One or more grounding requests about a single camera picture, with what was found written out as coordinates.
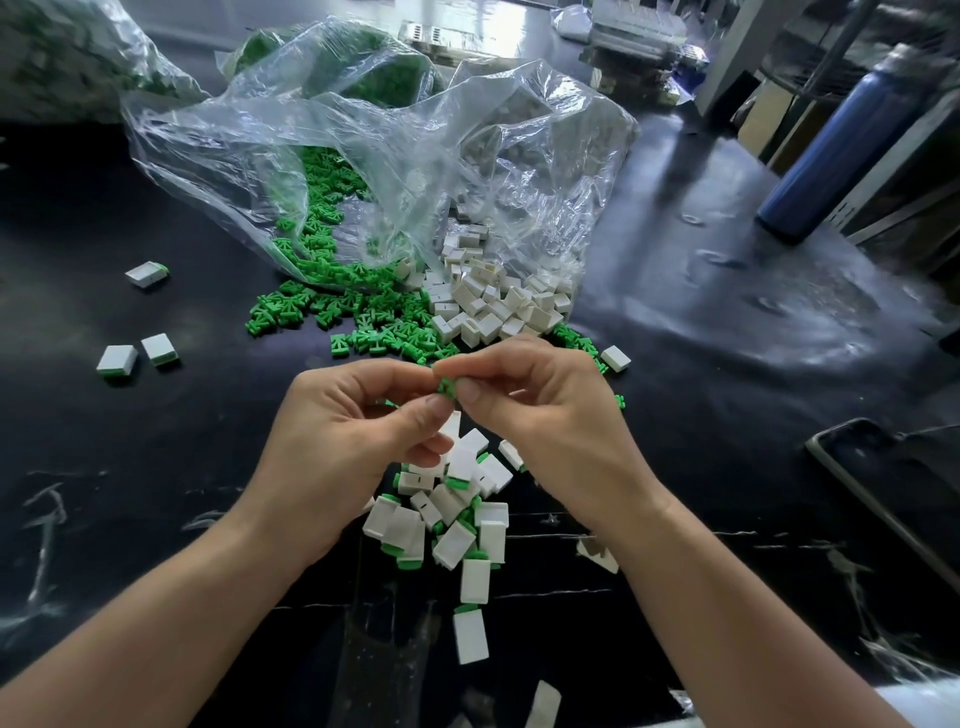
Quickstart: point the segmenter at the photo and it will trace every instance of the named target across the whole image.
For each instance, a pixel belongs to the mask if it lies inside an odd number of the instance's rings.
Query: fingernail
[[[450,408],[450,399],[444,395],[430,395],[426,399],[426,406],[433,414],[440,417]]]
[[[480,385],[473,379],[457,379],[455,386],[457,399],[473,404],[480,399]]]

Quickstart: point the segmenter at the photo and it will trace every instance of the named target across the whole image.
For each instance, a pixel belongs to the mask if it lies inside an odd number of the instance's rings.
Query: right hand
[[[543,488],[601,538],[631,531],[672,500],[586,353],[520,335],[433,371],[457,379],[470,418],[513,443]]]

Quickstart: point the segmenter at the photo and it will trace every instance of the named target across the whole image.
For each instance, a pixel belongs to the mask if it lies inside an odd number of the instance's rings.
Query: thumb
[[[508,440],[526,407],[477,379],[462,378],[456,383],[457,401],[481,427]]]
[[[403,452],[437,434],[453,412],[453,402],[444,395],[427,395],[410,400],[386,417],[372,420],[391,453]]]

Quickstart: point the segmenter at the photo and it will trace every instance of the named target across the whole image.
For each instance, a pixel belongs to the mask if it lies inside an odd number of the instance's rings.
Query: pile of white plastic parts
[[[433,468],[403,465],[394,479],[396,495],[384,494],[367,504],[363,531],[395,556],[401,569],[423,565],[426,540],[433,538],[433,560],[448,570],[461,568],[460,601],[453,616],[460,664],[486,660],[487,635],[481,604],[490,597],[490,572],[505,561],[507,504],[488,500],[500,493],[514,473],[491,452],[482,432],[460,437],[459,411],[441,432],[453,448]],[[519,454],[506,440],[500,454],[517,472],[525,471]]]

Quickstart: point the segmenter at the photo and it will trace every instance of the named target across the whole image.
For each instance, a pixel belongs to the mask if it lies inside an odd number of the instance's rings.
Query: smartphone
[[[960,491],[873,420],[825,429],[805,445],[960,594]]]

